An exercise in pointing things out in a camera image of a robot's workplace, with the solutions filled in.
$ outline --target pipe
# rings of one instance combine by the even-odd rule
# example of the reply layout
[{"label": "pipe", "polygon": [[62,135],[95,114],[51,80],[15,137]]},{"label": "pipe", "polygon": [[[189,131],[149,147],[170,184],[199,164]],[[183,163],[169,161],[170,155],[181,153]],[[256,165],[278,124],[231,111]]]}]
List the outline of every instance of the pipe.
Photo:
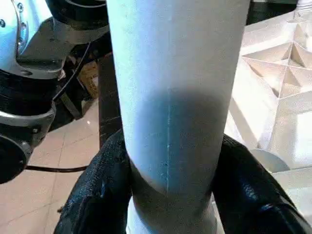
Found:
[{"label": "pipe", "polygon": [[211,183],[249,1],[107,4],[134,178],[130,231],[215,233]]}]

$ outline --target black cable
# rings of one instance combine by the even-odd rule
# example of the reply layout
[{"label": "black cable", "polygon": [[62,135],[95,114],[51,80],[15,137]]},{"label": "black cable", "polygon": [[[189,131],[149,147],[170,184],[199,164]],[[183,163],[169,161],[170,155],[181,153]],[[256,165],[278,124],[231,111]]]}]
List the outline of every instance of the black cable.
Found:
[{"label": "black cable", "polygon": [[68,81],[65,83],[65,85],[62,87],[62,89],[54,96],[53,101],[56,101],[59,99],[66,91],[68,85],[78,77],[79,73],[81,72],[83,66],[85,65],[85,61],[88,58],[88,54],[90,52],[91,43],[88,44],[86,51],[84,52],[84,55],[81,58],[80,63],[78,64],[75,72],[72,74],[72,76],[68,79]]},{"label": "black cable", "polygon": [[39,167],[39,166],[27,166],[25,170],[38,171],[38,172],[55,172],[55,173],[72,173],[82,172],[87,169],[87,166],[76,168],[51,168],[51,167]]}]

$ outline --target white plastic part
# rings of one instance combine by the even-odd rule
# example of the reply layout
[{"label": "white plastic part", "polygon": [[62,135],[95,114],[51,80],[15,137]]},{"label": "white plastic part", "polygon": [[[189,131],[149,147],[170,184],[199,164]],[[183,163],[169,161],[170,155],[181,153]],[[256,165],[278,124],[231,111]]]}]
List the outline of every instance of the white plastic part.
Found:
[{"label": "white plastic part", "polygon": [[131,233],[215,233],[211,181],[248,0],[108,0]]},{"label": "white plastic part", "polygon": [[247,26],[227,122],[229,135],[290,169],[312,166],[311,40],[312,13]]},{"label": "white plastic part", "polygon": [[298,0],[297,11],[311,11],[312,10],[312,0]]}]

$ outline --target robotic arm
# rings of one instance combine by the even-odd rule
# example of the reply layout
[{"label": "robotic arm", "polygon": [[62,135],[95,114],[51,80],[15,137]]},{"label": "robotic arm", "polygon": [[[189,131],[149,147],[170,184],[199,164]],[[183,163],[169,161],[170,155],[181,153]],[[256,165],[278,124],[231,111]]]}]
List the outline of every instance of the robotic arm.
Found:
[{"label": "robotic arm", "polygon": [[104,1],[1,1],[0,183],[24,170],[47,134],[66,56],[108,31]]}]

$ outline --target beige floor tile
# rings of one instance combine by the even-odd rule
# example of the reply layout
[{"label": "beige floor tile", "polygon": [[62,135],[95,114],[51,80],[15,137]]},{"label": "beige floor tile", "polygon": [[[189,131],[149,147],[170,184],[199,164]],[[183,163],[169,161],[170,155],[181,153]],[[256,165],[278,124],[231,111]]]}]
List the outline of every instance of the beige floor tile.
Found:
[{"label": "beige floor tile", "polygon": [[64,146],[59,166],[61,168],[73,168],[88,165],[98,151],[98,134],[89,136],[71,145]]},{"label": "beige floor tile", "polygon": [[[57,166],[60,150],[34,154],[31,165]],[[0,185],[0,224],[6,223],[51,202],[55,173],[24,171],[14,180]]]},{"label": "beige floor tile", "polygon": [[42,153],[41,151],[35,150],[29,159],[28,165],[57,167],[59,164],[60,153],[61,149],[50,153]]},{"label": "beige floor tile", "polygon": [[77,121],[73,121],[67,125],[64,145],[70,145],[78,140],[89,137],[98,133],[98,110],[92,108],[89,110],[85,117]]},{"label": "beige floor tile", "polygon": [[66,200],[82,172],[57,174],[52,195],[52,203]]},{"label": "beige floor tile", "polygon": [[67,126],[49,132],[44,141],[35,150],[40,153],[49,153],[62,148]]},{"label": "beige floor tile", "polygon": [[41,207],[33,212],[0,226],[1,234],[43,234],[49,206]]},{"label": "beige floor tile", "polygon": [[60,217],[58,209],[64,206],[66,199],[52,203],[49,207],[49,213],[47,218],[44,234],[52,234]]}]

